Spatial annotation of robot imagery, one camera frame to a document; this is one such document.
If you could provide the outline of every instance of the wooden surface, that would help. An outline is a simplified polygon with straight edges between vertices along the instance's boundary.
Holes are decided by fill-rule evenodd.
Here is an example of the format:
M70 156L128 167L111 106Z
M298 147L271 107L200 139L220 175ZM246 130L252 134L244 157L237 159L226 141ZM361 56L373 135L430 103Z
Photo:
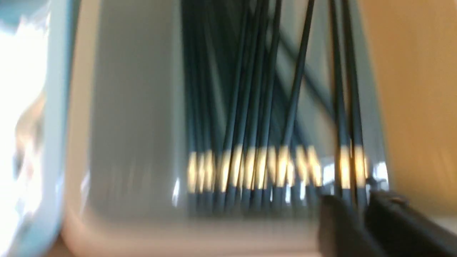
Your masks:
M74 257L74 255L70 253L65 242L59 236L46 257Z
M454 0L359 0L394 189L430 215L457 215Z

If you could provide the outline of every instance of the light blue container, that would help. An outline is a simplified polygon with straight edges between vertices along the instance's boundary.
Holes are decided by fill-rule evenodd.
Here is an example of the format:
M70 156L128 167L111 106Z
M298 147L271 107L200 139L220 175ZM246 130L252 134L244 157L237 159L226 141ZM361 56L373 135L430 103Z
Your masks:
M0 153L2 161L6 160L0 171L4 183L0 190L5 190L0 202L2 257L42 256L60 231L67 99L78 3L51 0L33 15L25 13L26 20L21 21L16 33L4 32L5 39L11 40L11 49L4 48L3 56L0 54L5 68L3 74L0 71L2 119L7 127L0 133L2 142L7 140L9 146ZM30 11L27 6L10 7ZM18 74L9 73L8 67ZM40 80L32 88L23 83Z
M307 2L283 3L284 35L299 39ZM326 3L316 1L316 17L323 18L313 25L309 64L330 95ZM65 243L78 257L316 256L316 220L189 218L180 8L178 0L81 4L68 117ZM355 24L362 33L361 23ZM356 44L358 52L367 51ZM293 71L285 56L278 57L284 73ZM368 85L362 103L368 110L364 143L382 171L375 85ZM331 183L333 127L307 97L299 108L309 112L300 119L314 125L307 128L317 142L319 171Z

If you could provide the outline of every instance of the white plastic bin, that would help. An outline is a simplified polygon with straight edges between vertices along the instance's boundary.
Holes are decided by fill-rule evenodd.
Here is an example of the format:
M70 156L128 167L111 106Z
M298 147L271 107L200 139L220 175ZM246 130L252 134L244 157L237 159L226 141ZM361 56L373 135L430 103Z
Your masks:
M351 4L354 31L361 36L356 2ZM281 27L297 45L305 10L306 1L284 1ZM178 0L82 2L69 109L65 242L79 257L317 256L316 219L188 218L180 18ZM328 93L326 1L316 1L312 26L308 64ZM361 89L365 147L387 178L363 37L356 37L356 51L359 79L366 85ZM282 52L279 62L290 85L293 64ZM302 92L301 121L314 124L308 132L331 171L332 125Z

